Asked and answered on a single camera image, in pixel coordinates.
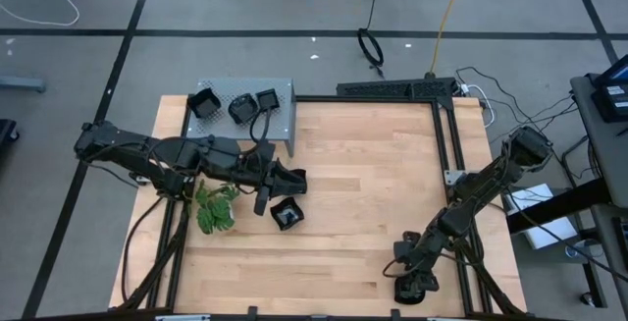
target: metal perforated plate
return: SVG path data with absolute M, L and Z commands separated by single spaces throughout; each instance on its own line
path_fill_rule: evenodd
M 199 138 L 212 134 L 234 139 L 250 139 L 248 134 L 250 121 L 236 125 L 234 119 L 229 116 L 229 104 L 245 93 L 250 93 L 257 100 L 255 93 L 274 88 L 280 107 L 271 112 L 267 138 L 270 140 L 289 138 L 290 118 L 294 116 L 291 79 L 206 79 L 198 81 L 198 91 L 208 87 L 220 99 L 221 107 L 206 119 L 197 119 L 193 114 L 190 115 L 187 137 Z M 253 130 L 256 137 L 262 134 L 264 122 L 264 116 L 261 115 Z

